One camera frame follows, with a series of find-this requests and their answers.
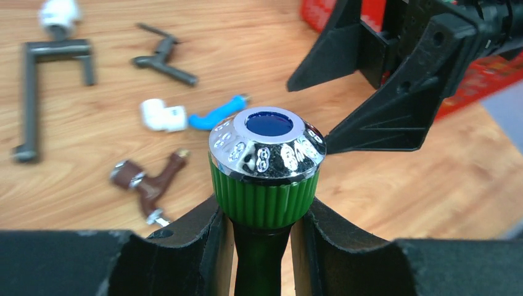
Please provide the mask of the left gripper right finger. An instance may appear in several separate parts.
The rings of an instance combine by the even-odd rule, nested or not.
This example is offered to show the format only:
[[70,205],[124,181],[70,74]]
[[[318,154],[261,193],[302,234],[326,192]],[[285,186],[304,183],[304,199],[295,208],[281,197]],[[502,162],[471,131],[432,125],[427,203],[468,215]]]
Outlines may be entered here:
[[291,230],[297,295],[521,295],[521,240],[387,241],[314,200]]

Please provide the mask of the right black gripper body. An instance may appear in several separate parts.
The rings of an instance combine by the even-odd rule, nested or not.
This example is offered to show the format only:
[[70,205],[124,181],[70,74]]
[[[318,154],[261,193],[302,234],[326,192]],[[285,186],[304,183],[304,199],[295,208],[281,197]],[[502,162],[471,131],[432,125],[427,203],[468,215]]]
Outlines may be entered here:
[[375,89],[421,43],[430,19],[441,14],[453,31],[469,28],[468,42],[458,42],[452,61],[444,63],[457,77],[477,59],[509,60],[522,51],[522,1],[387,1],[381,32],[368,29],[360,44],[360,72]]

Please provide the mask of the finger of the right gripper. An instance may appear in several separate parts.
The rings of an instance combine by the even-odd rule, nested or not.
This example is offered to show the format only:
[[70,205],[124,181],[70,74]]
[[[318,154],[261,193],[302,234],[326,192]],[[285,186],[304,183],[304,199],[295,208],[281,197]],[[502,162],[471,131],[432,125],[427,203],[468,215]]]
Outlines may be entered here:
[[477,54],[474,25],[452,14],[431,17],[397,71],[326,136],[327,152],[414,151]]
[[318,39],[288,79],[289,92],[342,78],[358,69],[363,31],[361,6],[359,0],[336,2]]

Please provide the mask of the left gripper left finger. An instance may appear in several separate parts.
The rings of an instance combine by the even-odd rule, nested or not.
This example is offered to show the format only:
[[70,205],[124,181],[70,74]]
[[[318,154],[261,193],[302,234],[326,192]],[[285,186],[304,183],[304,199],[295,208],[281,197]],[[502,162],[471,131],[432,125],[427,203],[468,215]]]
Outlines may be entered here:
[[228,295],[234,239],[214,198],[149,237],[2,231],[2,295]]

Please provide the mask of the red plastic shopping basket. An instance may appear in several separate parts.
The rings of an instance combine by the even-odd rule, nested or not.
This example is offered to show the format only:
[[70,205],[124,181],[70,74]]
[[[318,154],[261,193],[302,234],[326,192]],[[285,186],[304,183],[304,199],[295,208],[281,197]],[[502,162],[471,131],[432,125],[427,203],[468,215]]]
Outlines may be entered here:
[[[321,32],[335,4],[335,1],[302,1],[300,16],[315,31]],[[376,32],[383,30],[386,4],[386,0],[362,2],[361,19]],[[443,101],[435,119],[447,117],[520,80],[522,53],[509,60],[497,55],[481,58],[469,66],[455,95]]]

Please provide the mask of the green plastic faucet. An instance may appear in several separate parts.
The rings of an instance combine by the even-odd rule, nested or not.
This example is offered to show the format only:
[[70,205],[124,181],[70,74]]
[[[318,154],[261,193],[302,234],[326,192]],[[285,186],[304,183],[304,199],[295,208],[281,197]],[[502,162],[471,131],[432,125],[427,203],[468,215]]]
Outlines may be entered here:
[[315,198],[325,140],[291,111],[253,107],[220,121],[208,145],[214,195],[234,231],[234,294],[280,295],[282,257]]

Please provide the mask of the blue faucet with white elbow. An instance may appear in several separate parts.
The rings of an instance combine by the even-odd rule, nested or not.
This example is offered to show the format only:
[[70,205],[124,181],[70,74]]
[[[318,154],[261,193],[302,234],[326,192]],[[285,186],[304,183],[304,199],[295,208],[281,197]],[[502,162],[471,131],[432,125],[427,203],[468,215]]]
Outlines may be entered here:
[[196,130],[210,131],[225,118],[244,110],[248,106],[250,100],[251,97],[248,94],[235,95],[229,102],[217,107],[205,116],[197,114],[190,115],[188,118],[189,126]]

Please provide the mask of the long grey faucet white elbow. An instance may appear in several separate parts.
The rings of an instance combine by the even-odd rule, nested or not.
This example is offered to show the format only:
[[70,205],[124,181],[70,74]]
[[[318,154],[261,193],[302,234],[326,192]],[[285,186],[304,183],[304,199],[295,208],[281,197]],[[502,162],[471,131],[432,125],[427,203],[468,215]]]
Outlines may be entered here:
[[45,1],[38,12],[41,28],[48,41],[22,44],[22,143],[13,149],[17,163],[38,163],[41,160],[41,70],[48,62],[78,60],[83,66],[86,86],[96,84],[94,50],[88,39],[75,39],[76,25],[82,20],[76,1]]

